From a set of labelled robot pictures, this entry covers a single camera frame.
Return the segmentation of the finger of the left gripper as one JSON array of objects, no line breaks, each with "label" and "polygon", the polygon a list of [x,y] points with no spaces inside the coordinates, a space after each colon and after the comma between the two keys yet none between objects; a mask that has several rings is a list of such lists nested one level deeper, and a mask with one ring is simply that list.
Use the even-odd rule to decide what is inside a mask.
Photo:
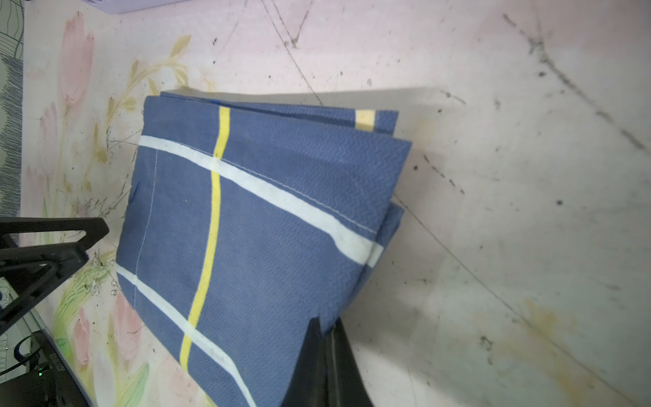
[{"label": "finger of the left gripper", "polygon": [[110,229],[102,218],[1,218],[1,254],[86,254]]},{"label": "finger of the left gripper", "polygon": [[1,278],[17,296],[1,308],[1,333],[49,296],[88,262],[78,246],[34,246],[1,250]]}]

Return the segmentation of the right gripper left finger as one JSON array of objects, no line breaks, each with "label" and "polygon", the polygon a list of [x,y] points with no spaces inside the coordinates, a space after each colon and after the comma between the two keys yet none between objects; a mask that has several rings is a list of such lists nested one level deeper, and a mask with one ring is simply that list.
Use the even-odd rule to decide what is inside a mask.
[{"label": "right gripper left finger", "polygon": [[310,320],[282,407],[327,406],[326,341],[320,320]]}]

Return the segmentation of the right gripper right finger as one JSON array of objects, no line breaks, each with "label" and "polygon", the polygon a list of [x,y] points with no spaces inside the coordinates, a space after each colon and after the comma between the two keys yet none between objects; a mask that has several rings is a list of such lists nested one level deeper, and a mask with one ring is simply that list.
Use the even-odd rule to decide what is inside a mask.
[{"label": "right gripper right finger", "polygon": [[333,407],[373,407],[341,319],[327,336],[327,398]]}]

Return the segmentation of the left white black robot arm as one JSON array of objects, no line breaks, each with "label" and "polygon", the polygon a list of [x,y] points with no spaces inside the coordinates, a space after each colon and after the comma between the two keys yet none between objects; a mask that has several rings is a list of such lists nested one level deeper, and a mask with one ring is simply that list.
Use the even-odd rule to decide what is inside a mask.
[{"label": "left white black robot arm", "polygon": [[[82,232],[76,241],[20,246],[20,234]],[[1,219],[1,280],[16,293],[1,307],[5,334],[89,261],[87,251],[110,229],[101,218]],[[89,396],[43,328],[14,347],[15,364],[1,370],[2,406],[90,406]]]}]

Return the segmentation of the blue yellow striped pillowcase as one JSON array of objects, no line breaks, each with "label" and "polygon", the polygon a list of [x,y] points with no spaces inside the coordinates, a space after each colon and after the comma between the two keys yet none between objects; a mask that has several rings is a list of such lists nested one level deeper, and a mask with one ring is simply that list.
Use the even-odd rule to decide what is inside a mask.
[{"label": "blue yellow striped pillowcase", "polygon": [[125,298],[218,406],[278,406],[399,227],[398,112],[162,93],[143,120]]}]

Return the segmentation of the purple plastic basket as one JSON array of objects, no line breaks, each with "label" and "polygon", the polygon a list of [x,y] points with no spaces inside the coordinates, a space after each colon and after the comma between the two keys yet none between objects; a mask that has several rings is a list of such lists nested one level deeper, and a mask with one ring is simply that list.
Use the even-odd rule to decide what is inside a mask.
[{"label": "purple plastic basket", "polygon": [[93,8],[109,15],[122,15],[130,12],[158,8],[185,0],[82,0]]}]

